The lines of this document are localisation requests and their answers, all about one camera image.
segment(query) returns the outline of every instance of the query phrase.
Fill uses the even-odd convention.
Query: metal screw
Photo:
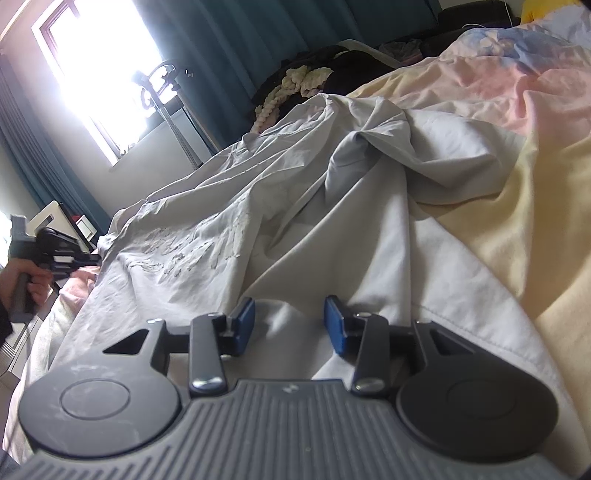
[[[355,390],[361,393],[378,393],[385,388],[384,380],[380,378],[361,378],[355,382]]]
[[[197,390],[209,392],[220,388],[223,385],[223,378],[197,378],[191,382],[191,385],[193,385]]]

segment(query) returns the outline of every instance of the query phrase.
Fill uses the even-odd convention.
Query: black sleeve
[[[3,345],[6,339],[13,333],[12,324],[8,317],[6,308],[0,301],[0,345]]]

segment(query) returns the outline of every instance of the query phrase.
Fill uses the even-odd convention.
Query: teal curtain
[[[40,209],[56,200],[72,214],[86,215],[99,233],[107,232],[111,219],[51,141],[1,54],[0,145]]]
[[[184,98],[218,145],[249,131],[251,97],[281,61],[352,38],[380,43],[436,26],[437,0],[135,0]]]

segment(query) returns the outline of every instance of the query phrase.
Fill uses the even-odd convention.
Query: round black disc
[[[155,439],[179,409],[178,392],[165,376],[132,356],[99,353],[30,386],[19,420],[34,448],[104,458]]]
[[[440,357],[402,386],[396,404],[425,445],[471,462],[506,462],[534,453],[558,418],[545,385],[483,355]]]

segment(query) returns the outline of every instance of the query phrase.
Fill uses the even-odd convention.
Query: white bed sheet
[[[333,354],[319,320],[324,297],[337,294],[391,323],[435,320],[544,381],[560,405],[547,453],[577,472],[589,448],[536,330],[488,269],[414,204],[499,192],[521,146],[484,122],[317,95],[115,219],[100,243],[95,291],[65,336],[49,336],[61,343],[53,365],[149,318],[184,324],[229,312],[246,295],[257,299],[257,321],[245,356],[226,363],[230,379],[348,382],[352,367]],[[51,349],[38,345],[36,358]],[[171,374],[182,383],[186,366],[176,360]]]

